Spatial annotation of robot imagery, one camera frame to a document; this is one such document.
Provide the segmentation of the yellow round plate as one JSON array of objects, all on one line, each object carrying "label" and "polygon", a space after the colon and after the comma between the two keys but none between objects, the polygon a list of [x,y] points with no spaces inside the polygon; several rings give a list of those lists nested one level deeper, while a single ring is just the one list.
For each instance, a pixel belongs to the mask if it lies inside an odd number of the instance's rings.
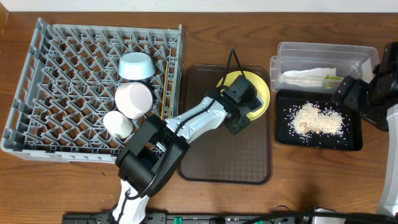
[{"label": "yellow round plate", "polygon": [[[224,85],[230,87],[232,82],[234,82],[239,75],[241,76],[240,71],[228,73],[226,80],[224,81]],[[261,117],[266,112],[269,107],[271,95],[267,83],[259,75],[249,71],[244,71],[244,75],[256,87],[257,95],[263,102],[261,108],[246,115],[251,121],[253,121]]]}]

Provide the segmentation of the green yellow snack wrapper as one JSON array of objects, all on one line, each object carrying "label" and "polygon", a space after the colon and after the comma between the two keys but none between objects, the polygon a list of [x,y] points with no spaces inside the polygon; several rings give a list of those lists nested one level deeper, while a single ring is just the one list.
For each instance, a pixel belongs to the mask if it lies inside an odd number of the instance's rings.
[{"label": "green yellow snack wrapper", "polygon": [[337,88],[342,81],[343,81],[342,77],[334,77],[327,75],[323,80],[322,87],[327,90],[332,88]]}]

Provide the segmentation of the white napkin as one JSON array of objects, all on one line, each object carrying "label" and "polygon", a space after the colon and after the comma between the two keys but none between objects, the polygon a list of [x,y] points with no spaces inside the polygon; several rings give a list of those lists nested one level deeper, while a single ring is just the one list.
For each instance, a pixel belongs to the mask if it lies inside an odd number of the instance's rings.
[{"label": "white napkin", "polygon": [[290,70],[282,73],[278,81],[300,87],[321,87],[326,77],[336,77],[335,68]]}]

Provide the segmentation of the pink shallow bowl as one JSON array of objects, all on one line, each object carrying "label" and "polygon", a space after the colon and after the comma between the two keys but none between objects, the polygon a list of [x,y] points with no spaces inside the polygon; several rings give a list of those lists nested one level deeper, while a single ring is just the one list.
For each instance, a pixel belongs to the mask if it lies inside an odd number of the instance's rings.
[{"label": "pink shallow bowl", "polygon": [[138,119],[151,110],[153,97],[150,89],[143,83],[123,83],[116,89],[117,109],[129,119]]}]

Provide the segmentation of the light blue bowl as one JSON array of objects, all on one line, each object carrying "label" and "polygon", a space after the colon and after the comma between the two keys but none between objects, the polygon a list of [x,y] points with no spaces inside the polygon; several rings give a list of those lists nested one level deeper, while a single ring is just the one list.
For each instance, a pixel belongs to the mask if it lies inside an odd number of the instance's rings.
[{"label": "light blue bowl", "polygon": [[118,73],[127,80],[143,80],[155,74],[155,67],[149,55],[132,52],[120,58]]}]

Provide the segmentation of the small white cup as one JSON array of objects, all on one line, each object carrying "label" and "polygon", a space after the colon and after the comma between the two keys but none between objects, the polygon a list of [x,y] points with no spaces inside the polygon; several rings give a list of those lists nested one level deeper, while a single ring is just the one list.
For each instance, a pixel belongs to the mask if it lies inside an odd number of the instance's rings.
[{"label": "small white cup", "polygon": [[118,111],[106,113],[103,124],[110,135],[120,139],[127,138],[133,130],[132,121]]}]

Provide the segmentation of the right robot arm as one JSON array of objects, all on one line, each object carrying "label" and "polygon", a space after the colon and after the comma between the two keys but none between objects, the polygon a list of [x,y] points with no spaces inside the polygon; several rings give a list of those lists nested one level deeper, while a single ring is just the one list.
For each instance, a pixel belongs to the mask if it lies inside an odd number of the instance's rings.
[{"label": "right robot arm", "polygon": [[377,213],[397,217],[397,42],[384,48],[382,62],[373,70],[367,83],[345,77],[331,97],[337,105],[345,105],[362,119],[389,133],[386,176]]}]

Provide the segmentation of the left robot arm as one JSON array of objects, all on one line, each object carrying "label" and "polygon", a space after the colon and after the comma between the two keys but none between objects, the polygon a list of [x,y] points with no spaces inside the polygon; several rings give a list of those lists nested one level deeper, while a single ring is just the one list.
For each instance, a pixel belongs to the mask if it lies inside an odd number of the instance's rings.
[{"label": "left robot arm", "polygon": [[149,198],[169,181],[192,141],[221,124],[238,134],[262,116],[269,100],[269,89],[261,77],[230,73],[191,110],[174,118],[147,118],[115,161],[122,190],[112,211],[113,221],[143,221]]}]

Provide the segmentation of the clear plastic waste bin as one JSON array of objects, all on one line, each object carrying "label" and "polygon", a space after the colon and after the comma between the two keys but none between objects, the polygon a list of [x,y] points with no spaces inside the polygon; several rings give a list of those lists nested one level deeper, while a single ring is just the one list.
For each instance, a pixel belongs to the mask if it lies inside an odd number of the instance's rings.
[{"label": "clear plastic waste bin", "polygon": [[335,68],[336,77],[362,79],[370,82],[373,69],[379,64],[378,52],[374,47],[341,44],[320,44],[307,42],[281,42],[277,55],[271,58],[271,90],[282,89],[333,93],[337,88],[300,87],[278,81],[278,77],[290,70],[313,68]]}]

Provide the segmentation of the spilled rice pile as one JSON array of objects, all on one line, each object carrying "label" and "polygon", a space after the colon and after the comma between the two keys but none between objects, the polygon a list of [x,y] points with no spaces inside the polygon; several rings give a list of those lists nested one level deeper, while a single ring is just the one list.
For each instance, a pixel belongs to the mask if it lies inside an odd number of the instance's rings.
[{"label": "spilled rice pile", "polygon": [[306,102],[304,105],[286,110],[285,120],[288,121],[289,134],[308,140],[313,135],[327,137],[342,136],[344,125],[343,115],[332,107],[321,108],[319,104]]}]

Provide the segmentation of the black rectangular tray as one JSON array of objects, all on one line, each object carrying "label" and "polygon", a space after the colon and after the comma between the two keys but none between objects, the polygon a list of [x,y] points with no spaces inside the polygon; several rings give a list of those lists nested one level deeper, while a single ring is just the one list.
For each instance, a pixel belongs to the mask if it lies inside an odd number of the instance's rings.
[{"label": "black rectangular tray", "polygon": [[[321,113],[329,116],[335,112],[342,117],[337,134],[309,130],[300,133],[294,126],[299,110],[311,103]],[[363,147],[361,118],[357,112],[343,105],[336,105],[327,93],[298,90],[281,90],[276,94],[275,139],[281,144],[320,147],[342,151],[359,151]]]}]

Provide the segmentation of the brown plastic serving tray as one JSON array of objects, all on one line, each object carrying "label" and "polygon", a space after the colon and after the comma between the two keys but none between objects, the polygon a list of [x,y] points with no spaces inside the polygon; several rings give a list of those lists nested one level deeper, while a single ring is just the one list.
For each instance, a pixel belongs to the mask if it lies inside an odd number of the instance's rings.
[{"label": "brown plastic serving tray", "polygon": [[[183,76],[181,113],[190,110],[222,79],[223,65],[192,65]],[[272,177],[272,109],[236,135],[225,125],[191,142],[178,173],[185,180],[262,185]]]}]

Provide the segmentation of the grey plastic dish rack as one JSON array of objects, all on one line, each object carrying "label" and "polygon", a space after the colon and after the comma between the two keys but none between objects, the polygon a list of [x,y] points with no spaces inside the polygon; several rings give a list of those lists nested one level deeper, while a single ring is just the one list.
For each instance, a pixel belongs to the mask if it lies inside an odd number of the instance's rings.
[{"label": "grey plastic dish rack", "polygon": [[103,125],[115,110],[123,55],[150,55],[155,74],[144,80],[160,116],[166,61],[169,62],[164,117],[178,113],[183,74],[182,29],[83,26],[37,21],[4,132],[2,151],[24,160],[112,164],[127,139],[112,137]]}]

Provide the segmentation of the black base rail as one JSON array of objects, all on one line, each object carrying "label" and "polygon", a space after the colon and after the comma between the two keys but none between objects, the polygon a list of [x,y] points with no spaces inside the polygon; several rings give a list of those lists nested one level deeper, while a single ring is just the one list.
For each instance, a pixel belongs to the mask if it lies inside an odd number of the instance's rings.
[{"label": "black base rail", "polygon": [[[247,215],[183,215],[165,213],[147,213],[140,224],[239,224],[248,222],[257,216]],[[110,213],[63,215],[62,224],[106,224],[116,223]]]}]

